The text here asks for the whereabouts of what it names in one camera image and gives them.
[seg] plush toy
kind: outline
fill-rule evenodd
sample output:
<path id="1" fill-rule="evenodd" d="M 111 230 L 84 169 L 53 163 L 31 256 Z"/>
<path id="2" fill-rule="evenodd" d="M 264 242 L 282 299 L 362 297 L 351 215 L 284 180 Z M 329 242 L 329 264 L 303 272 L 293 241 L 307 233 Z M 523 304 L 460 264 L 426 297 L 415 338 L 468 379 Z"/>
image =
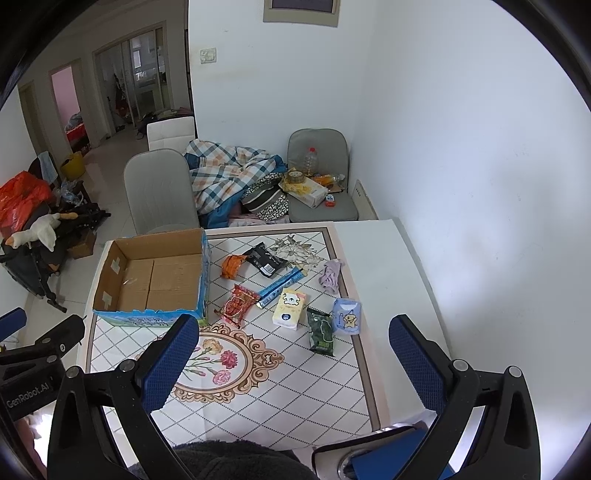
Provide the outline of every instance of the plush toy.
<path id="1" fill-rule="evenodd" d="M 31 246 L 31 242 L 40 240 L 50 252 L 53 252 L 53 249 L 56 246 L 55 229 L 60 225 L 61 220 L 75 220 L 77 218 L 77 213 L 54 213 L 52 215 L 43 215 L 33 222 L 29 230 L 13 233 L 12 236 L 6 240 L 6 244 L 13 248 L 18 248 L 24 244 L 29 244 L 29 246 Z"/>

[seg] red plastic bag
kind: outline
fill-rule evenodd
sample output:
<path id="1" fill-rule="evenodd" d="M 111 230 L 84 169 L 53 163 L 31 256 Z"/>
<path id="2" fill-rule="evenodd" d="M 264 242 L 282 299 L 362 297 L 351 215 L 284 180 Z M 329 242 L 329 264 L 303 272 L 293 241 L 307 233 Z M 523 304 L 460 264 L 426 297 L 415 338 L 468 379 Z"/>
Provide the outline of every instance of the red plastic bag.
<path id="1" fill-rule="evenodd" d="M 49 184 L 22 171 L 0 187 L 0 234 L 20 232 L 33 211 L 53 197 Z"/>

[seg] green snack bag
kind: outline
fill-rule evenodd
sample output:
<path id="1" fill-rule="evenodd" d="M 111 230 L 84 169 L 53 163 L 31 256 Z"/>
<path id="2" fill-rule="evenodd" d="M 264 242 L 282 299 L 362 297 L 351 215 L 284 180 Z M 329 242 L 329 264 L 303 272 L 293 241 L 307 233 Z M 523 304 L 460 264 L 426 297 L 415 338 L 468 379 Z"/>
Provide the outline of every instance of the green snack bag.
<path id="1" fill-rule="evenodd" d="M 334 356 L 332 318 L 329 314 L 308 307 L 306 311 L 310 325 L 310 350 L 322 355 Z"/>

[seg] tape roll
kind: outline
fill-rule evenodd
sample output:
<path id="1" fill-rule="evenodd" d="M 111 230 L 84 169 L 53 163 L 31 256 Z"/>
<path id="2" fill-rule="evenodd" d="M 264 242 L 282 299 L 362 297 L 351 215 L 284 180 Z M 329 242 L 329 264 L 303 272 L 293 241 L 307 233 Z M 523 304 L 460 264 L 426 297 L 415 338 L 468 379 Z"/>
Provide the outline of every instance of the tape roll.
<path id="1" fill-rule="evenodd" d="M 305 175 L 297 170 L 290 170 L 287 172 L 287 183 L 304 183 Z"/>

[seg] bucket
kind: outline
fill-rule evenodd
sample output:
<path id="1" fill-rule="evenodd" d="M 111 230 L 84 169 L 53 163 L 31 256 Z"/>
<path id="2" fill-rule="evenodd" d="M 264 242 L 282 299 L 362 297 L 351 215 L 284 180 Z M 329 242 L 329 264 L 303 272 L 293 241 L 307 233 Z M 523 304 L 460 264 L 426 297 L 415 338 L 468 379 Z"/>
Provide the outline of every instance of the bucket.
<path id="1" fill-rule="evenodd" d="M 82 152 L 68 155 L 67 160 L 61 164 L 60 169 L 68 180 L 79 179 L 86 172 Z"/>

